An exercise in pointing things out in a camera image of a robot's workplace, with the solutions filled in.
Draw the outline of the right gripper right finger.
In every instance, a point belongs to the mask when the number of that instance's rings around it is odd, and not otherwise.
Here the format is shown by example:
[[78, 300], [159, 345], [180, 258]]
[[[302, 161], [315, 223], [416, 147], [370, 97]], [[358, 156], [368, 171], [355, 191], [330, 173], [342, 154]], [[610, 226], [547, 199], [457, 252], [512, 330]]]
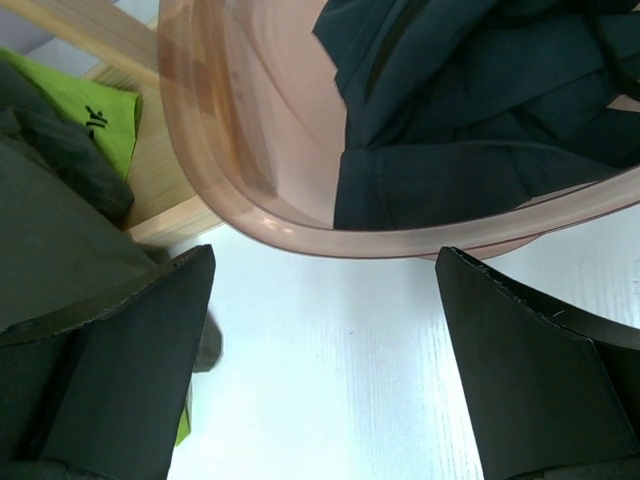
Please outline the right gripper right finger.
[[484, 476], [637, 478], [638, 330], [456, 248], [436, 276]]

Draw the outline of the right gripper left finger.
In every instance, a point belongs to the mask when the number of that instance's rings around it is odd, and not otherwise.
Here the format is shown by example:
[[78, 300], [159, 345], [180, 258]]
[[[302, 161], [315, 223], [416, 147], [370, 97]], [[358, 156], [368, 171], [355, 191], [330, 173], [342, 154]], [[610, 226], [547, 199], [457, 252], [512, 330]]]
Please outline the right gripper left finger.
[[197, 246], [1, 336], [5, 479], [163, 479], [215, 272]]

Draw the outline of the olive green shorts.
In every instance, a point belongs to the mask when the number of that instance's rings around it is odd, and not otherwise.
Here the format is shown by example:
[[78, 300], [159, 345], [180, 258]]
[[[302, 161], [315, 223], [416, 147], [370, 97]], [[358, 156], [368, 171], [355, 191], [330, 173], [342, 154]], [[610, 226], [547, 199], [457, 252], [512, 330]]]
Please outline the olive green shorts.
[[111, 223], [132, 203], [88, 131], [2, 62], [2, 332], [151, 270], [163, 252]]

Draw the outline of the navy blue shorts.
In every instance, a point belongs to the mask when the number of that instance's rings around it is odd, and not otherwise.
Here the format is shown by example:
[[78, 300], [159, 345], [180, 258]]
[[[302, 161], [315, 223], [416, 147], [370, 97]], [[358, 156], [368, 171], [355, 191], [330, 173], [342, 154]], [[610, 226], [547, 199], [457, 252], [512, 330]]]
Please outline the navy blue shorts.
[[339, 230], [511, 211], [639, 163], [634, 1], [330, 1], [346, 108]]

